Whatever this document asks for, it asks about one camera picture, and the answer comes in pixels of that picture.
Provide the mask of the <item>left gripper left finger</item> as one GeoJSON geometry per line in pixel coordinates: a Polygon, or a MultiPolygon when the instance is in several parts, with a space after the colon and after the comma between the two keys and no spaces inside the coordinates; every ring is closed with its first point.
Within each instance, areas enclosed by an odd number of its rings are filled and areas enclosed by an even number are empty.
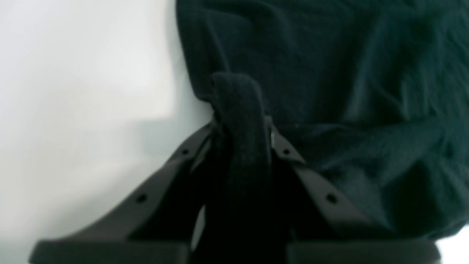
{"type": "Polygon", "coordinates": [[[211,134],[205,125],[186,139],[169,160],[104,217],[82,231],[61,239],[38,242],[31,264],[185,264],[187,242],[132,240],[163,208],[178,177],[188,175],[211,134]]]}

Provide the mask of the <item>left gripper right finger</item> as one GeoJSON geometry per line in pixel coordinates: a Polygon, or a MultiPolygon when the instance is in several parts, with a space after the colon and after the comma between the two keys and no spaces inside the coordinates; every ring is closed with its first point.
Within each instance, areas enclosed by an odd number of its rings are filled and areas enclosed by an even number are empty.
{"type": "Polygon", "coordinates": [[[271,148],[294,171],[337,241],[290,242],[288,264],[440,264],[435,242],[428,239],[398,239],[362,213],[330,181],[307,167],[303,157],[269,120],[271,148]]]}

